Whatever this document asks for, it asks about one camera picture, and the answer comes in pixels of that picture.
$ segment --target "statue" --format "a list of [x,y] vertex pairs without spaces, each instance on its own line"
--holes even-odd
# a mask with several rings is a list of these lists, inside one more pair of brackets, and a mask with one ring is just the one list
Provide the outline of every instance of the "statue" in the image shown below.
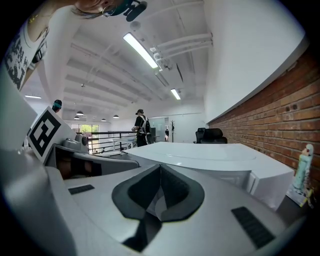
[[299,157],[298,169],[295,174],[293,187],[297,192],[301,194],[306,194],[308,188],[308,175],[310,170],[311,161],[314,155],[314,146],[307,144],[302,150]]

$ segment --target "brick wall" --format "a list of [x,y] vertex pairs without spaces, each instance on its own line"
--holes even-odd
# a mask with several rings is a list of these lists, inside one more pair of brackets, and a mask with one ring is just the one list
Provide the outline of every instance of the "brick wall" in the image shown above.
[[209,124],[228,143],[241,143],[296,169],[314,146],[310,176],[320,183],[320,65],[308,49],[296,66],[240,106]]

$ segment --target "window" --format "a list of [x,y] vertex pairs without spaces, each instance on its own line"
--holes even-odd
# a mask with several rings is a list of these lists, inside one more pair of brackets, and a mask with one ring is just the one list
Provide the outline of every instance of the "window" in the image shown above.
[[[71,129],[75,133],[98,133],[99,132],[99,125],[96,124],[71,124]],[[96,151],[100,152],[99,147],[99,135],[93,134],[92,139],[88,143],[89,146],[89,153],[95,153]]]

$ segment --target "figurine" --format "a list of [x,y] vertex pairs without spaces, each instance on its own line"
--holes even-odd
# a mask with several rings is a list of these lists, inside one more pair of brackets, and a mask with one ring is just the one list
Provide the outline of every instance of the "figurine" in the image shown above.
[[293,186],[297,190],[299,190],[301,194],[304,193],[304,190],[305,190],[304,187],[305,185],[307,185],[305,184],[304,181],[306,179],[306,176],[309,175],[313,154],[314,154],[314,146],[312,146],[311,144],[307,144],[305,146],[305,149],[302,150],[301,155],[299,157],[299,165],[295,174]]

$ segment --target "fluorescent light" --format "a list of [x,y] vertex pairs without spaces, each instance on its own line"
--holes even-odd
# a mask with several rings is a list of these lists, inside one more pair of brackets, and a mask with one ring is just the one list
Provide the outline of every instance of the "fluorescent light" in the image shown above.
[[155,69],[158,67],[158,64],[154,61],[154,59],[150,56],[150,54],[146,51],[146,49],[139,43],[137,39],[131,34],[126,34],[123,39],[131,45],[141,56],[144,58],[146,62],[151,66],[151,68]]
[[31,95],[25,95],[27,98],[33,98],[33,99],[41,99],[39,96],[31,96]]
[[171,89],[171,92],[173,93],[173,95],[176,97],[177,100],[181,100],[179,94],[177,93],[176,89]]

